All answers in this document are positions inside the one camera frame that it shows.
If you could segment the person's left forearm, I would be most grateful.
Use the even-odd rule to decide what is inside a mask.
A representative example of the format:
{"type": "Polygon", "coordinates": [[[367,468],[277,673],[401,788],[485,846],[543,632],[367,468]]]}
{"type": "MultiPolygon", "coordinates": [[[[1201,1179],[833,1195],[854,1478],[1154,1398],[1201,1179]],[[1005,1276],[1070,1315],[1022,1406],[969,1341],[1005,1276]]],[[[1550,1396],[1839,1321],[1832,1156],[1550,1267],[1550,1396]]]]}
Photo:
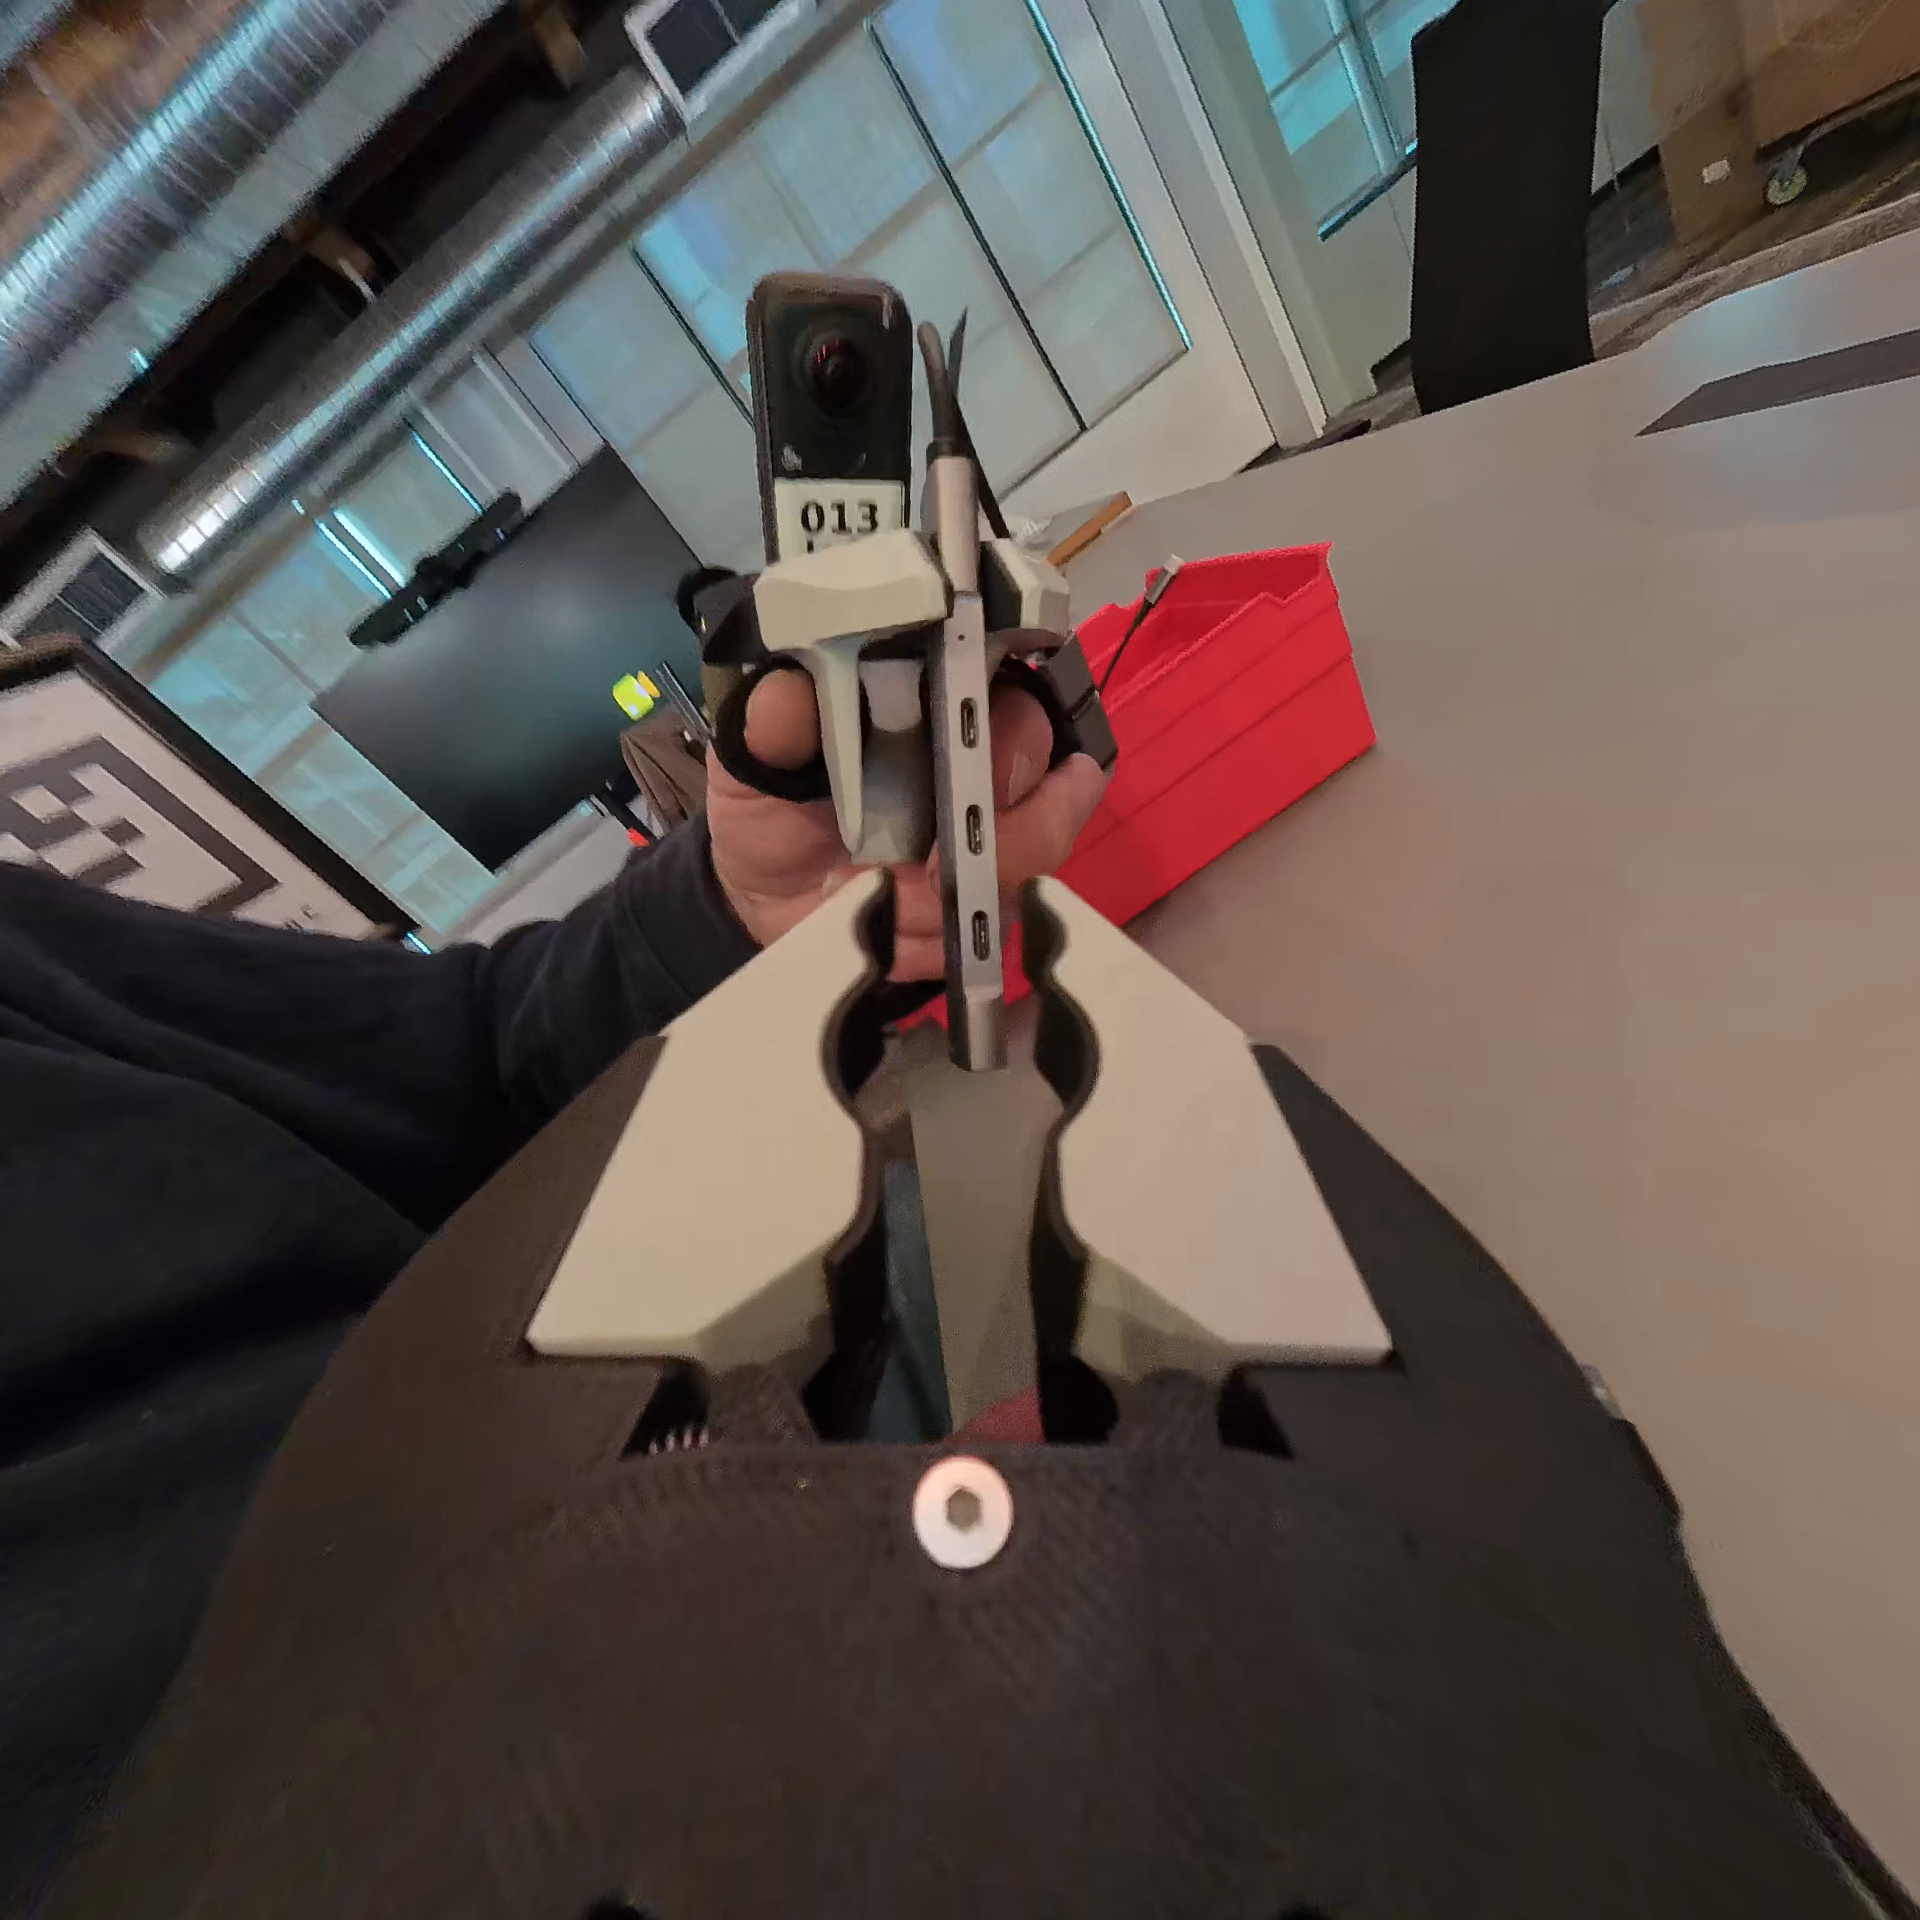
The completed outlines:
{"type": "Polygon", "coordinates": [[[30,1916],[337,1343],[757,942],[704,822],[433,953],[13,864],[2,892],[2,1883],[30,1916]]]}

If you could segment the grey usb hub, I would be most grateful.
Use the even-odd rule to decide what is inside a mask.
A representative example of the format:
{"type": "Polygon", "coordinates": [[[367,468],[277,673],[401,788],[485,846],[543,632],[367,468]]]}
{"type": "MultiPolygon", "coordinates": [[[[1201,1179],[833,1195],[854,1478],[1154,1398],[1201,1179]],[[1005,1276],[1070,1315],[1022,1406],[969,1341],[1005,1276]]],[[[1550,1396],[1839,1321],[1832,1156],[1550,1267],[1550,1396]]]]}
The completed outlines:
{"type": "Polygon", "coordinates": [[[952,436],[928,446],[928,533],[950,593],[925,671],[947,1051],[960,1069],[993,1071],[1005,1064],[1005,999],[991,669],[976,468],[952,436]]]}

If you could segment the red plastic bin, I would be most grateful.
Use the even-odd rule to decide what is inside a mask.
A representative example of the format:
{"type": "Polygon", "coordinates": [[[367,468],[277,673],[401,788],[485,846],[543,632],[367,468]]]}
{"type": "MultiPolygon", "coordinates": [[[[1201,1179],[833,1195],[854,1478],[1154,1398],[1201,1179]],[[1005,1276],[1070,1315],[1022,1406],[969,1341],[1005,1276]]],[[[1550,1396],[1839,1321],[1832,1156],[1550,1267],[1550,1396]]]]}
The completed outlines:
{"type": "Polygon", "coordinates": [[[1077,623],[1118,740],[1059,869],[1121,926],[1375,745],[1330,543],[1182,564],[1077,623]]]}

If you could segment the black video bar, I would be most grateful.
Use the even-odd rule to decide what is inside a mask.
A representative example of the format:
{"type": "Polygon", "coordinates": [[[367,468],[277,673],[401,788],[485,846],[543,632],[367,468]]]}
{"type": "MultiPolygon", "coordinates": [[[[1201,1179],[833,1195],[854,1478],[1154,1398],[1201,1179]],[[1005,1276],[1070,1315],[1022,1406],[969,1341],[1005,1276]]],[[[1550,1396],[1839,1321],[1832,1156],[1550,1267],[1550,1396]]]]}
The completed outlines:
{"type": "Polygon", "coordinates": [[[479,569],[521,534],[526,519],[517,492],[496,496],[459,534],[423,556],[387,601],[350,628],[350,647],[375,652],[395,645],[449,596],[470,588],[479,569]]]}

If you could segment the cardboard box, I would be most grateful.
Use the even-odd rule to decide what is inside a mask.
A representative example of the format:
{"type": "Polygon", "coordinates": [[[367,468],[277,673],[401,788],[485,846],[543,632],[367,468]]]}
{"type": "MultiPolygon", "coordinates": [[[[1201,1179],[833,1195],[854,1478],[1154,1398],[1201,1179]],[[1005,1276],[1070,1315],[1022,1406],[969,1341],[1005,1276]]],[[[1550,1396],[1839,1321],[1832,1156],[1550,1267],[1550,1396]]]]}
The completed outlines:
{"type": "Polygon", "coordinates": [[[1914,92],[1914,1],[1640,1],[1671,230],[1717,241],[1806,188],[1806,148],[1914,92]]]}

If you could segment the framed marker board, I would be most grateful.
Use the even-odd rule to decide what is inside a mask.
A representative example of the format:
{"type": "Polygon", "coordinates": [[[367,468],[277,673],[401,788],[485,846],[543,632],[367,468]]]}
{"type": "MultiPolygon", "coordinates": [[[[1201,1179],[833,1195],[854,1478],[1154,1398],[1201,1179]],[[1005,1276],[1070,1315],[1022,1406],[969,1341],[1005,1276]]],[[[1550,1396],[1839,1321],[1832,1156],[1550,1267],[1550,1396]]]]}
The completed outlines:
{"type": "Polygon", "coordinates": [[[2,859],[208,921],[395,942],[345,856],[78,636],[3,645],[2,859]]]}

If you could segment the white air vent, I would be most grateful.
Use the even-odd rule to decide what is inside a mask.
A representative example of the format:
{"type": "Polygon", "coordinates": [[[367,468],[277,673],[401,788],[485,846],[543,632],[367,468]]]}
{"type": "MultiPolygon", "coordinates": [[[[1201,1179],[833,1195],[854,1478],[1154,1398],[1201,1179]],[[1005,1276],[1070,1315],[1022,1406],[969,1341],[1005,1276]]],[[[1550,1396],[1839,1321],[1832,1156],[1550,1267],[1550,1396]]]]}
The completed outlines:
{"type": "Polygon", "coordinates": [[[659,94],[691,116],[704,89],[791,15],[785,1],[635,1],[622,28],[659,94]]]}

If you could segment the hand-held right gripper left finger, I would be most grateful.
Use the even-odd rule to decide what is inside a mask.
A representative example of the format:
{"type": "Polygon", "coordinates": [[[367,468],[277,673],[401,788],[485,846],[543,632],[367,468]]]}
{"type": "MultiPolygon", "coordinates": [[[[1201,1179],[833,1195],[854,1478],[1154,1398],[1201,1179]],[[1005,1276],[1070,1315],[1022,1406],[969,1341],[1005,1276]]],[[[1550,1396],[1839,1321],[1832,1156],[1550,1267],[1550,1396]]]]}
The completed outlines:
{"type": "Polygon", "coordinates": [[[809,1381],[831,1356],[831,1263],[872,1219],[837,1043],[882,982],[893,904],[863,871],[659,1035],[534,1307],[550,1360],[686,1360],[809,1381]]]}

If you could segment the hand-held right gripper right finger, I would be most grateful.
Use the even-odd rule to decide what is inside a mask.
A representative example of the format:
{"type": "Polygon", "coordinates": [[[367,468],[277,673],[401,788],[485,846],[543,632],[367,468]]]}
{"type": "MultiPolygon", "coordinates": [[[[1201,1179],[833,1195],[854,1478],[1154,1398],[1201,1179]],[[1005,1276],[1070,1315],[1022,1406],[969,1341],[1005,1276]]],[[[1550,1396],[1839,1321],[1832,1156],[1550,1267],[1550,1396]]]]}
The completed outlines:
{"type": "Polygon", "coordinates": [[[1381,1364],[1392,1334],[1237,1022],[1056,877],[1027,886],[1027,982],[1059,1104],[1027,1237],[1040,1366],[1381,1364]]]}

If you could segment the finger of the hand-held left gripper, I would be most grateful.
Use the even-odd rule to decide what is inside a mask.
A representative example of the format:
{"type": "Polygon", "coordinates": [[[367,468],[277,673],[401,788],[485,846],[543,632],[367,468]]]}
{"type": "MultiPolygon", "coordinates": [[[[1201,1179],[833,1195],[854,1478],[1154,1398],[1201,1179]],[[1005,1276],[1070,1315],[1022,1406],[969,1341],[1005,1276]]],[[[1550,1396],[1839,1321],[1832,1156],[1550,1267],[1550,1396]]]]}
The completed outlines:
{"type": "Polygon", "coordinates": [[[817,549],[766,567],[751,590],[758,639],[806,669],[837,830],[856,865],[930,853],[925,643],[938,567],[925,549],[817,549]]]}
{"type": "Polygon", "coordinates": [[[1018,541],[983,541],[976,591],[991,652],[1048,652],[1072,636],[1065,575],[1018,541]]]}

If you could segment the silver air duct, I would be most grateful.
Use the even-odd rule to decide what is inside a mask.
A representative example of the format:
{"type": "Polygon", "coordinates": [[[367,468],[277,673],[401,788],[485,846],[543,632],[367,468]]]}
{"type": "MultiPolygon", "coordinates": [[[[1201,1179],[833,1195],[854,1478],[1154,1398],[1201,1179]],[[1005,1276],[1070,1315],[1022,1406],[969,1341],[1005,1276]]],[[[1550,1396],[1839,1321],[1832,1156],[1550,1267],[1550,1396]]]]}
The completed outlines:
{"type": "Polygon", "coordinates": [[[681,136],[681,111],[645,69],[597,89],[137,526],[137,553],[159,588],[193,585],[554,280],[681,136]]]}
{"type": "Polygon", "coordinates": [[[3,159],[2,401],[9,408],[319,95],[393,1],[197,4],[3,159]]]}

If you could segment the dark monitor screen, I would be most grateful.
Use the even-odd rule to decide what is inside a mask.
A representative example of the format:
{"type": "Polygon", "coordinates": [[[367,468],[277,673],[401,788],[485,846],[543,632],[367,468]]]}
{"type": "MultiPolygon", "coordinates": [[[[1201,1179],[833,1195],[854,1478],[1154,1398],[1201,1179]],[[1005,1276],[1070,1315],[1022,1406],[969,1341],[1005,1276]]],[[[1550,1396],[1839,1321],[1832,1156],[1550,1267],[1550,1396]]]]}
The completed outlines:
{"type": "Polygon", "coordinates": [[[469,585],[367,649],[319,719],[498,871],[622,765],[614,685],[702,683],[675,590],[696,560],[632,471],[599,449],[469,585]]]}

